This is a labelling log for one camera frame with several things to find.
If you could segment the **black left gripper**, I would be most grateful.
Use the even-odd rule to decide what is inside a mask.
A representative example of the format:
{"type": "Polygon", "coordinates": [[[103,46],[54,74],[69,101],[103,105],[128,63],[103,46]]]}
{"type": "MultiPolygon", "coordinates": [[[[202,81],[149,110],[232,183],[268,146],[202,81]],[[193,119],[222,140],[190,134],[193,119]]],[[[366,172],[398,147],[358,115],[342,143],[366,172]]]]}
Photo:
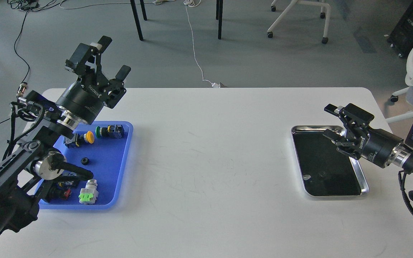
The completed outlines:
{"type": "Polygon", "coordinates": [[[92,124],[103,107],[113,109],[127,91],[124,80],[131,72],[130,66],[122,65],[111,80],[102,72],[101,55],[111,42],[111,37],[102,36],[97,43],[80,43],[65,61],[65,69],[75,73],[77,80],[56,104],[84,124],[92,124]]]}

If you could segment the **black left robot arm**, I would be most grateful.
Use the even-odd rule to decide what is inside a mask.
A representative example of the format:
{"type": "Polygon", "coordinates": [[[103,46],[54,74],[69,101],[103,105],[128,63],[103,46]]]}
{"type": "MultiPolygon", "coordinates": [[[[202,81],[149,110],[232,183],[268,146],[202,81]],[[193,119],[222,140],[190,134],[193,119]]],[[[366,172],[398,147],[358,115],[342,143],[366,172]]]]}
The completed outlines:
{"type": "Polygon", "coordinates": [[[71,139],[79,124],[92,124],[104,107],[114,108],[125,95],[129,66],[111,80],[102,73],[101,56],[111,42],[102,36],[97,43],[78,45],[65,63],[78,78],[56,102],[32,90],[18,93],[12,103],[18,116],[32,116],[34,124],[10,141],[0,163],[0,235],[37,220],[39,201],[54,183],[93,178],[91,171],[68,163],[54,144],[62,136],[71,139]]]}

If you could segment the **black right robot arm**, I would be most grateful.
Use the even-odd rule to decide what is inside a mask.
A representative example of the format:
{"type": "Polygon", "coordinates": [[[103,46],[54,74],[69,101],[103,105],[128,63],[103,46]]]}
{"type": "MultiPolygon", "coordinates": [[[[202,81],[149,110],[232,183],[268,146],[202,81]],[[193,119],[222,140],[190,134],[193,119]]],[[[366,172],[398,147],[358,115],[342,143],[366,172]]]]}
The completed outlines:
{"type": "Polygon", "coordinates": [[[324,110],[337,116],[345,128],[342,134],[327,129],[323,135],[336,145],[336,150],[348,157],[361,157],[380,168],[394,164],[401,168],[398,181],[403,201],[413,215],[413,190],[406,192],[406,177],[413,173],[413,124],[406,139],[383,129],[374,129],[369,123],[374,115],[350,103],[346,107],[326,105],[324,110]]]}

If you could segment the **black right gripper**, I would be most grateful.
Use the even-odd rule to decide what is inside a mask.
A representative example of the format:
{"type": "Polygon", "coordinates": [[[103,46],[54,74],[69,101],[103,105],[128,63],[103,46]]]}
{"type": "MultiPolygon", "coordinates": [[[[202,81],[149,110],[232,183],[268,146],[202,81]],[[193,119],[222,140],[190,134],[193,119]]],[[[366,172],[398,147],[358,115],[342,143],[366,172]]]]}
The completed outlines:
{"type": "Polygon", "coordinates": [[[403,139],[383,129],[374,129],[369,123],[374,115],[354,104],[346,107],[328,104],[323,109],[337,115],[345,128],[345,134],[325,130],[323,136],[336,143],[337,150],[356,160],[364,158],[369,162],[385,168],[390,165],[397,154],[405,149],[403,139]]]}

